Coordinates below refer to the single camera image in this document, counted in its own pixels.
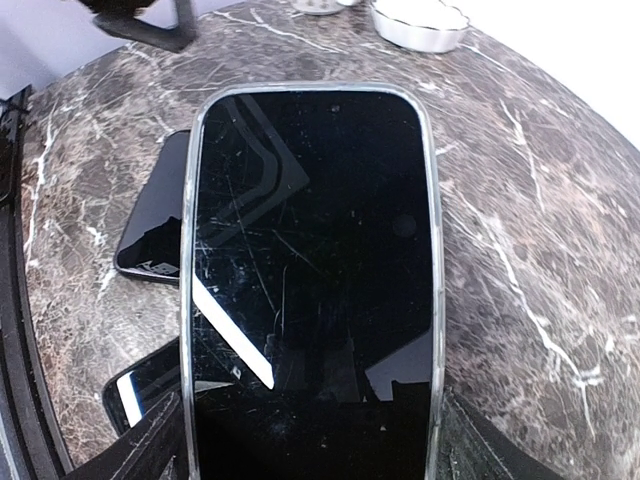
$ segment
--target white ceramic dish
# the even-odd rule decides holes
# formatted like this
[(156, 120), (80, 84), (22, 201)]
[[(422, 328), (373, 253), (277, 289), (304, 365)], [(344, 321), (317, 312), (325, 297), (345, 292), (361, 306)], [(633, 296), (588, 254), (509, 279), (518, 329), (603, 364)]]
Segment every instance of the white ceramic dish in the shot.
[(371, 16), (376, 30), (382, 38), (400, 47), (417, 52), (450, 52), (458, 46), (469, 29), (468, 18), (466, 26), (457, 30), (409, 25), (380, 13), (374, 5), (371, 5)]
[(344, 10), (335, 0), (291, 0), (291, 6), (307, 15), (333, 15)]

